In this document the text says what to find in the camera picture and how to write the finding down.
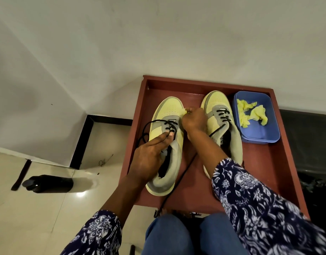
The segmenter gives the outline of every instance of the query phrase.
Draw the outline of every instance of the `blue jeans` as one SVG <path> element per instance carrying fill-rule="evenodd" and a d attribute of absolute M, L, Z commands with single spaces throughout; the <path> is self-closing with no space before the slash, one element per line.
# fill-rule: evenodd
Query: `blue jeans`
<path fill-rule="evenodd" d="M 199 245 L 202 254 L 248 255 L 228 216 L 212 214 L 199 225 Z M 181 220 L 171 214 L 156 218 L 148 227 L 142 255 L 191 255 L 194 246 L 189 231 Z"/>

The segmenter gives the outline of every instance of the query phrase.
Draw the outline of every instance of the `black bottle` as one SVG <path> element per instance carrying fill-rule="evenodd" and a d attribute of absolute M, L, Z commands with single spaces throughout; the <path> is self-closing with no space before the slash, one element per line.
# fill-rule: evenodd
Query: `black bottle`
<path fill-rule="evenodd" d="M 73 180 L 71 178 L 40 175 L 32 176 L 22 184 L 27 190 L 35 193 L 58 193 L 68 192 L 73 187 Z"/>

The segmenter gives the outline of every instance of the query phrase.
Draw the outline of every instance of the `sneaker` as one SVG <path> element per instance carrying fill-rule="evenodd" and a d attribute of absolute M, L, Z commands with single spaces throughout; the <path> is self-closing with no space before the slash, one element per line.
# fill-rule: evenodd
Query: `sneaker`
<path fill-rule="evenodd" d="M 168 97 L 157 107 L 150 126 L 149 141 L 164 132 L 175 132 L 174 140 L 169 147 L 161 152 L 164 162 L 156 177 L 146 184 L 149 193 L 165 196 L 174 188 L 182 161 L 184 133 L 181 119 L 185 114 L 182 102 L 175 97 Z"/>
<path fill-rule="evenodd" d="M 228 98 L 222 92 L 215 90 L 205 96 L 201 107 L 208 116 L 208 135 L 217 145 L 239 165 L 243 162 L 242 140 L 233 120 Z"/>

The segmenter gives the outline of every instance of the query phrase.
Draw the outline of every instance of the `blue tray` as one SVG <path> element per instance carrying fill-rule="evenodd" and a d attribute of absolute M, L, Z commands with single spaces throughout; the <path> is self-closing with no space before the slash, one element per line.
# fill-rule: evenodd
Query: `blue tray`
<path fill-rule="evenodd" d="M 247 128 L 241 127 L 236 99 L 245 100 L 249 104 L 257 102 L 257 106 L 263 105 L 266 109 L 266 116 L 268 117 L 267 124 L 262 126 L 261 120 L 249 120 L 250 125 L 248 125 Z M 280 139 L 280 130 L 278 128 L 275 111 L 268 95 L 258 92 L 239 91 L 234 95 L 232 108 L 235 124 L 242 134 L 242 141 L 256 144 L 267 144 L 275 143 Z M 250 115 L 251 110 L 252 109 L 249 109 L 245 114 Z"/>

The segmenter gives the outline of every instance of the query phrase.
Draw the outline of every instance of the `yellow cloth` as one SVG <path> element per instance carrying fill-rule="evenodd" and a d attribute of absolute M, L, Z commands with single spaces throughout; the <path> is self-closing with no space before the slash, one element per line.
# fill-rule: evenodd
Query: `yellow cloth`
<path fill-rule="evenodd" d="M 247 128 L 250 124 L 249 115 L 246 115 L 244 112 L 248 111 L 250 108 L 253 108 L 257 105 L 257 102 L 248 104 L 245 100 L 239 100 L 237 99 L 237 107 L 238 107 L 238 116 L 240 118 L 240 125 L 243 128 Z"/>
<path fill-rule="evenodd" d="M 268 118 L 266 116 L 266 109 L 263 107 L 263 105 L 259 105 L 258 107 L 255 107 L 253 110 L 251 110 L 250 116 L 248 120 L 262 120 L 261 124 L 264 126 L 268 122 Z"/>

